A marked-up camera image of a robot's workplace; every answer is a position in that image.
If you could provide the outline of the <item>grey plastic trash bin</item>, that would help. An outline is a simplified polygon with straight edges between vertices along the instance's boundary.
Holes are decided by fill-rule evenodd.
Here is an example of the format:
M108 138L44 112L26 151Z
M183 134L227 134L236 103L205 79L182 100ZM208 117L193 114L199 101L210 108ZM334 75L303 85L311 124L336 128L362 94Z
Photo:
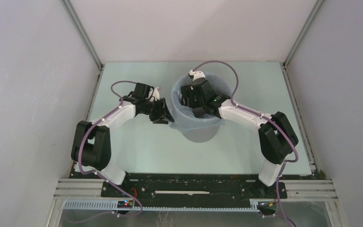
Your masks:
M187 133L182 133L182 135L192 142L203 143L211 140L217 133L219 126L212 126L209 128L196 129Z

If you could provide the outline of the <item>aluminium extrusion base left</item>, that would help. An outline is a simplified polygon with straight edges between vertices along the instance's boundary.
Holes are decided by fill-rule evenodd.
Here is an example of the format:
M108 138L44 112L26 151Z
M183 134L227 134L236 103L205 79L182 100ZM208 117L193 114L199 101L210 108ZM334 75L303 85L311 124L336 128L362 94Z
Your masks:
M60 179L54 199L93 200L101 198L102 179Z

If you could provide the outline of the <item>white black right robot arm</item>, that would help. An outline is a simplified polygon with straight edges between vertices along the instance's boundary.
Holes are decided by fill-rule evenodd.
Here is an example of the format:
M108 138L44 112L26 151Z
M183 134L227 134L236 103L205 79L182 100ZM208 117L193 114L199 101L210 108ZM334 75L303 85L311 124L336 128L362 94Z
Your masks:
M293 163L298 161L296 145L298 137L283 112L262 113L235 103L226 94L216 92L208 76L202 71L190 70L190 84L181 87L181 103L184 106L202 110L218 119L230 120L257 132L261 153L264 157L256 192L267 198L275 191L274 184L280 178L288 155L294 154Z

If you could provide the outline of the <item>aluminium frame rail left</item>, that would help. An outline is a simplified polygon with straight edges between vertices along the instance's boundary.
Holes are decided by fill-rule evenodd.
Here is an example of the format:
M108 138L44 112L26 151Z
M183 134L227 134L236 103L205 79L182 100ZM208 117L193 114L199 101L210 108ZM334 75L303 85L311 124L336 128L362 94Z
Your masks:
M72 1L70 0L61 0L60 1L66 11L66 13L68 14L75 30L77 31L82 43L84 44L84 46L87 49L87 52L89 53L90 57L92 58L93 62L95 63L95 66L97 68L96 73L94 74L93 78L93 91L91 93L90 99L88 101L88 108L86 110L86 114L85 114L85 120L88 120L91 112L92 112L92 108L93 108L93 102L96 96L96 92L98 89L98 84L100 82L100 78L101 78L101 74L104 68L103 62L101 61L100 57L98 56L98 53L89 37L89 35L87 34L86 29L83 26L83 23L81 21L81 19L78 16L78 13L72 3Z

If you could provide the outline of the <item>aluminium frame rail right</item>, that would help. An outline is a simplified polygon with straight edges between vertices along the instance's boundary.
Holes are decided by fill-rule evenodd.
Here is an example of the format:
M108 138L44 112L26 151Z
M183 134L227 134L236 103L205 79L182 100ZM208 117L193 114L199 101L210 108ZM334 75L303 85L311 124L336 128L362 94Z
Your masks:
M294 114L296 117L296 121L298 124L300 137L302 139L302 144L303 144L304 150L306 152L307 162L309 163L310 170L313 174L318 172L319 165L317 164L317 160L316 160L317 156L314 153L313 148L311 146L311 139L309 138L308 130L305 125L305 120L303 119L303 114L302 114L302 110L301 110L298 96L296 93L296 89L294 87L294 82L290 76L289 66L291 65L291 62L292 62L295 54L297 53L301 44L303 43L307 33L309 32L312 24L315 21L317 15L321 11L324 3L325 3L324 0L315 1L308 17L306 18L306 20L304 22L304 25L300 29L300 32L298 33L298 36L296 37L296 39L293 43L293 46L291 47L290 51L288 52L285 60L282 63L280 63L282 73L284 76L284 80L285 80L285 84L287 87L287 91L288 91L288 94L289 94L289 97L291 100L291 104L293 106Z

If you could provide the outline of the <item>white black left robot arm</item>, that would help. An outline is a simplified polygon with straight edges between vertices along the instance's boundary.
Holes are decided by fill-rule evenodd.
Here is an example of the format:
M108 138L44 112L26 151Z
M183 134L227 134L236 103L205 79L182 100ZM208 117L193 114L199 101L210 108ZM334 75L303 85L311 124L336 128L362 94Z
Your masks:
M76 125L71 159L79 172L95 174L113 183L112 191L119 197L129 194L130 183L124 180L127 173L112 157L110 133L139 114L147 115L153 124L174 122L159 90L159 87L135 83L134 90L121 96L119 104L110 112L92 122L80 121Z

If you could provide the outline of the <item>aluminium frame rail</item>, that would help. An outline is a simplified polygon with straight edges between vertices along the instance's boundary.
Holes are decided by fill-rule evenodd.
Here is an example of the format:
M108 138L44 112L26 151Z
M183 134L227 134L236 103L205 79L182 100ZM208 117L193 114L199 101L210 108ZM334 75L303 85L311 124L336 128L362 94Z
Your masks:
M94 74L93 78L93 91L91 93L90 99L88 101L88 108L86 110L86 114L85 114L85 120L88 120L91 112L92 112L92 108L93 108L93 102L96 96L96 92L98 89L98 84L100 82L100 78L101 78L101 74L104 68L103 62L101 61L100 57L98 56L98 53L89 37L89 35L87 34L86 29L83 26L83 23L81 21L81 19L78 16L78 13L72 3L72 1L70 0L61 0L60 1L66 11L66 13L68 14L75 30L77 31L82 43L84 44L84 46L87 49L87 52L89 53L90 57L92 58L93 62L95 63L95 66L97 68L96 73Z
M291 62L292 62L295 54L297 53L301 44L303 43L307 33L309 32L312 24L315 21L317 15L321 11L324 3L325 3L324 0L315 1L308 17L306 18L306 20L304 22L304 25L300 29L300 32L298 33L298 36L296 37L296 39L293 43L293 46L291 47L290 51L288 52L285 60L282 63L280 63L282 73L284 76L284 80L285 80L285 84L287 87L287 91L288 91L288 94L289 94L289 97L291 100L291 104L293 106L294 114L296 117L296 121L298 124L300 137L302 139L302 144L303 144L304 150L306 152L307 162L309 163L310 170L313 174L318 172L319 165L317 164L317 160L316 160L317 156L314 153L313 148L311 146L311 139L309 138L308 130L305 125L305 120L303 119L303 114L302 114L302 110L301 110L298 96L296 93L296 89L294 87L294 82L290 76L289 66L291 65Z

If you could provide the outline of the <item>small electronics board with leds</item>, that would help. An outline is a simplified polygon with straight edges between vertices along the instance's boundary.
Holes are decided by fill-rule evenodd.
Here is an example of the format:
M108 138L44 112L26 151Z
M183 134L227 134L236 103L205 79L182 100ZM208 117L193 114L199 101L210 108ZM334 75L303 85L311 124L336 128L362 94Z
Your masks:
M119 209L130 209L133 208L134 205L134 201L130 200L130 201L126 201L126 200L121 200L117 202L117 208Z

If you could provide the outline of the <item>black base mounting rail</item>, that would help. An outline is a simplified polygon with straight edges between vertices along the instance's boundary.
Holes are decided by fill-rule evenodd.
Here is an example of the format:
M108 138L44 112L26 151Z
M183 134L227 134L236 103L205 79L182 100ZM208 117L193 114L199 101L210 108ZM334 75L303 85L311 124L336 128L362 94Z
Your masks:
M213 208L215 206L249 207L255 200L274 202L286 199L285 184L279 182L267 187L258 175L214 174L143 174L127 173L116 189L103 183L101 197L126 198L128 192L143 206L192 205Z

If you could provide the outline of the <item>blue translucent trash bag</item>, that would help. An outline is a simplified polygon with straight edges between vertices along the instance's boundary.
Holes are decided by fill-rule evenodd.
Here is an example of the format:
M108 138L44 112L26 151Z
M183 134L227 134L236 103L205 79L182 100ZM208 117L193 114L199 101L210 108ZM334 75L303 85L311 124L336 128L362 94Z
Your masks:
M229 85L220 76L207 71L205 71L204 74L216 94L225 94L228 96L232 94L232 90ZM189 76L184 75L178 78L171 89L170 101L167 101L166 103L171 107L170 112L174 118L174 122L170 123L169 126L182 133L187 133L196 129L209 128L224 124L223 119L209 114L196 117L194 116L192 108L182 105L181 87L190 85L190 83L191 79Z

